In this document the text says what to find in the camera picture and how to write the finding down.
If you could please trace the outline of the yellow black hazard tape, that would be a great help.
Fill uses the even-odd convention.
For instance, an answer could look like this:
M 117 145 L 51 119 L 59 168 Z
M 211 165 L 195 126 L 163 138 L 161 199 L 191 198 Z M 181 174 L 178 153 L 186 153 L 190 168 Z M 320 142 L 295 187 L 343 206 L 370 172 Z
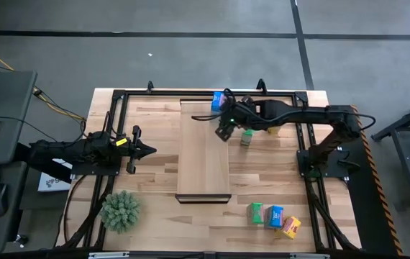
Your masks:
M 403 255 L 389 203 L 359 117 L 359 138 L 350 143 L 352 160 L 360 170 L 348 184 L 362 248 L 369 253 Z

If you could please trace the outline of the black aluminium table frame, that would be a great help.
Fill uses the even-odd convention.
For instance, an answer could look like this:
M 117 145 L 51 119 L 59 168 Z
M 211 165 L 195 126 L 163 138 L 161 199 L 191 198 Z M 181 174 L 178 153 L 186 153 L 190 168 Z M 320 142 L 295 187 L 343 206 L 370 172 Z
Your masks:
M 242 146 L 242 131 L 228 140 L 229 190 L 227 204 L 181 204 L 176 200 L 182 101 L 206 101 L 207 96 L 186 90 L 160 95 L 129 91 L 115 107 L 127 110 L 124 128 L 138 125 L 142 141 L 155 153 L 136 162 L 136 173 L 121 171 L 114 192 L 128 191 L 141 202 L 137 224 L 129 231 L 104 235 L 105 250 L 216 252 L 314 251 L 306 183 L 300 177 L 296 151 L 309 146 L 308 127 L 297 134 L 286 124 L 275 134 L 257 131 Z M 287 217 L 301 221 L 297 236 L 277 235 L 247 222 L 247 206 L 261 202 L 279 205 Z

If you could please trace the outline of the wooden shelf with black frame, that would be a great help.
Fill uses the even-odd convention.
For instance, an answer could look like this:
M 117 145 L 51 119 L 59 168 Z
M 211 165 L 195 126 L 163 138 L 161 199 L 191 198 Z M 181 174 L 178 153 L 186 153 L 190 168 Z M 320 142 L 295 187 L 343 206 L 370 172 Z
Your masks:
M 215 130 L 209 101 L 182 101 L 176 199 L 181 204 L 226 204 L 231 199 L 228 144 Z

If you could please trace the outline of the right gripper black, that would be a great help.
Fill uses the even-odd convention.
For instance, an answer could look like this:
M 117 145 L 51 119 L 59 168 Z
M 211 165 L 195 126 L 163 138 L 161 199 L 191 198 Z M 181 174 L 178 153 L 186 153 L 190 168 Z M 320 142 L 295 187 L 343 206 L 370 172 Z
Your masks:
M 219 125 L 216 135 L 224 142 L 228 141 L 235 127 L 244 127 L 250 118 L 252 98 L 244 96 L 240 101 L 227 97 L 220 106 Z

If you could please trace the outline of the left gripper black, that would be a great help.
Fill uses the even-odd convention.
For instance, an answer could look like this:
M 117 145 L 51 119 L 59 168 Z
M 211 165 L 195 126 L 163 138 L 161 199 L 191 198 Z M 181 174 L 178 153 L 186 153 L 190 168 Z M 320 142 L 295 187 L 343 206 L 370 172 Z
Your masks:
M 127 142 L 123 145 L 117 146 L 117 150 L 120 156 L 129 157 L 129 162 L 127 163 L 126 171 L 128 174 L 135 174 L 135 159 L 139 152 L 138 142 L 140 140 L 141 129 L 139 126 L 135 125 L 132 128 L 132 139 L 124 137 L 127 139 Z M 145 143 L 140 143 L 140 149 L 144 150 L 141 152 L 140 157 L 143 158 L 148 155 L 152 155 L 157 152 L 156 148 L 146 145 Z

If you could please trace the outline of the silver metal bracket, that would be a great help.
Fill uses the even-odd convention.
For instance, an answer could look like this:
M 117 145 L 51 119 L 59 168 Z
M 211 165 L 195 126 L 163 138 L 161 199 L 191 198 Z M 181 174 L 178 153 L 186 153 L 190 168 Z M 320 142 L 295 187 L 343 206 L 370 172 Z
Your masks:
M 128 259 L 129 252 L 99 252 L 89 253 L 88 259 Z
M 289 259 L 330 259 L 330 255 L 319 253 L 291 253 Z

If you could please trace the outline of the green artificial plant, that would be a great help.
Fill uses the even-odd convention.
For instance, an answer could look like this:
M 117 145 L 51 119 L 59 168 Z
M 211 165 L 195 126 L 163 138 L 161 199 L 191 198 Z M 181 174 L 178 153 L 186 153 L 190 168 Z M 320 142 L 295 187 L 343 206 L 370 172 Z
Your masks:
M 105 198 L 99 214 L 106 229 L 122 234 L 137 224 L 140 211 L 140 200 L 132 193 L 121 191 Z

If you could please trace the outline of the green Apple Jacks cereal box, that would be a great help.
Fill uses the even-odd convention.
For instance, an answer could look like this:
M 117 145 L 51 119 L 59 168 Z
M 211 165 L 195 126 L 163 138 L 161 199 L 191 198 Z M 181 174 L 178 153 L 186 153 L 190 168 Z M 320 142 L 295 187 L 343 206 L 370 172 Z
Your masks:
M 249 146 L 252 140 L 253 130 L 246 129 L 241 136 L 240 144 L 244 146 Z
M 263 203 L 253 202 L 247 206 L 247 223 L 251 225 L 264 224 Z

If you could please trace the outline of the white box with black logo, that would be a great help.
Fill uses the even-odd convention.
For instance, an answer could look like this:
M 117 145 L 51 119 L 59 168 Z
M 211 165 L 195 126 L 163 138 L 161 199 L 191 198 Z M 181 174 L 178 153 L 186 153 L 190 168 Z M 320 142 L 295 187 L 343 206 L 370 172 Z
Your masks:
M 52 176 L 41 172 L 40 179 L 37 187 L 37 191 L 41 193 L 46 192 L 55 192 L 55 191 L 69 191 L 70 184 L 59 180 L 57 178 L 53 178 Z

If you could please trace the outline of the blue cereal box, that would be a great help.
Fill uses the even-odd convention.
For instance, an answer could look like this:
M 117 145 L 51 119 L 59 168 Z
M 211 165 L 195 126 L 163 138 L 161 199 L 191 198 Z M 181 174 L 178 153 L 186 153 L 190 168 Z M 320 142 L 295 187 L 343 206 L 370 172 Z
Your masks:
M 211 111 L 219 113 L 221 111 L 222 104 L 227 100 L 226 94 L 223 91 L 215 91 L 211 101 Z
M 283 226 L 284 208 L 278 205 L 269 206 L 265 210 L 265 227 L 280 229 Z

